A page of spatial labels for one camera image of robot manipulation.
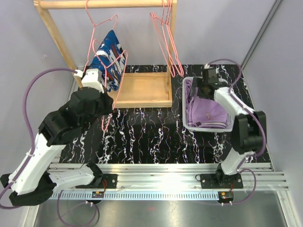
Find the pink hanger with purple trousers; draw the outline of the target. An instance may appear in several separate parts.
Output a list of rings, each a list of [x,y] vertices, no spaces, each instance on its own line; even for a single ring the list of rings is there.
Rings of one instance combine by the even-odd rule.
[[[91,48],[94,58],[90,67],[99,70],[105,91],[120,92],[125,75],[127,51],[122,49],[121,44],[108,38],[102,42],[94,39]]]

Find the blue patterned trousers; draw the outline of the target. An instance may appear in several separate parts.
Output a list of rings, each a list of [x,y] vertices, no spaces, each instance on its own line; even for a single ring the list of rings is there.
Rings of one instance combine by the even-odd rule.
[[[103,39],[89,69],[98,69],[101,83],[107,92],[117,91],[125,68],[125,54],[114,32],[110,30]]]

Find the pink hanger with blue trousers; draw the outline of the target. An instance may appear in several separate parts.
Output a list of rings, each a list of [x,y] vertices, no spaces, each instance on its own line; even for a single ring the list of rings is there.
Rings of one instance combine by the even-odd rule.
[[[96,23],[94,22],[92,16],[91,16],[90,13],[89,13],[89,9],[88,9],[88,3],[89,3],[89,2],[90,2],[90,0],[86,0],[86,2],[85,2],[85,11],[86,11],[86,13],[87,13],[87,15],[88,15],[88,17],[89,17],[91,23],[92,23],[93,29],[92,29],[91,38],[90,38],[90,43],[89,43],[89,48],[88,48],[88,53],[87,53],[87,61],[86,61],[85,65],[84,65],[84,68],[83,68],[84,70],[85,70],[86,67],[88,66],[89,58],[90,58],[90,53],[91,53],[91,50],[92,50],[93,47],[94,47],[93,38],[94,38],[94,34],[95,34],[96,27],[98,27],[99,25],[101,25],[101,24],[103,24],[103,23],[105,23],[105,22],[112,21],[114,18],[116,18],[116,21],[115,21],[115,23],[114,23],[114,25],[113,25],[113,29],[114,29],[115,26],[116,26],[116,24],[117,24],[117,22],[118,22],[118,15],[115,14],[115,15],[113,15],[111,18],[106,19],[106,20],[104,20],[104,21],[102,21],[102,22],[96,24]]]

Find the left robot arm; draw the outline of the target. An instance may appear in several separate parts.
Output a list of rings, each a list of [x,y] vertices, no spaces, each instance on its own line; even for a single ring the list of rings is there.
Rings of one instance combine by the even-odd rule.
[[[78,170],[57,174],[49,173],[47,168],[54,157],[97,118],[111,114],[113,102],[107,92],[84,87],[73,92],[65,105],[44,118],[34,147],[13,173],[0,178],[2,185],[12,190],[9,195],[12,206],[35,206],[61,190],[98,188],[102,185],[103,173],[92,162]]]

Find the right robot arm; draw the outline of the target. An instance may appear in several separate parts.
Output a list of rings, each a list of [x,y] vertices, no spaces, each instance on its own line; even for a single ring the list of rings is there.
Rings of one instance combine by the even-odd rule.
[[[192,87],[201,98],[220,104],[233,118],[231,150],[216,171],[201,174],[202,189],[242,189],[241,166],[250,157],[262,155],[266,148],[266,115],[242,102],[232,87],[219,80],[214,68],[205,69],[202,77],[194,77]]]

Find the wooden clothes rack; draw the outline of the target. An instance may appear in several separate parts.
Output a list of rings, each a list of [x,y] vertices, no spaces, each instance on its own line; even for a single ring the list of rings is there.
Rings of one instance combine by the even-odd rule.
[[[51,9],[106,9],[162,7],[171,13],[169,35],[174,36],[177,1],[175,0],[35,0],[34,6],[54,40],[66,64],[77,66],[49,13]],[[171,63],[167,72],[127,73],[120,91],[110,92],[116,98],[116,108],[171,107]]]

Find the black marble table mat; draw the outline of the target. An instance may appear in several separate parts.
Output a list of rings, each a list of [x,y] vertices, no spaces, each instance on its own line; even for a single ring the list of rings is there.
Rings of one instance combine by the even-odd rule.
[[[61,152],[65,164],[218,163],[231,149],[230,134],[189,132],[182,119],[182,80],[173,77],[171,108],[116,109],[102,131],[98,119]]]

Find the aluminium mounting rail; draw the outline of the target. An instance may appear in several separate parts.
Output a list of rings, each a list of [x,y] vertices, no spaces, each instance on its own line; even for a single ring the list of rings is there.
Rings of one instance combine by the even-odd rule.
[[[52,199],[61,200],[163,200],[215,201],[219,193],[231,190],[244,192],[248,196],[255,191],[288,191],[284,173],[274,171],[270,163],[247,163],[239,182],[226,188],[206,189],[201,174],[213,173],[217,164],[100,164],[105,174],[116,174],[116,180],[108,180],[115,188],[107,187],[103,197],[98,196],[102,189],[66,189],[56,192]]]

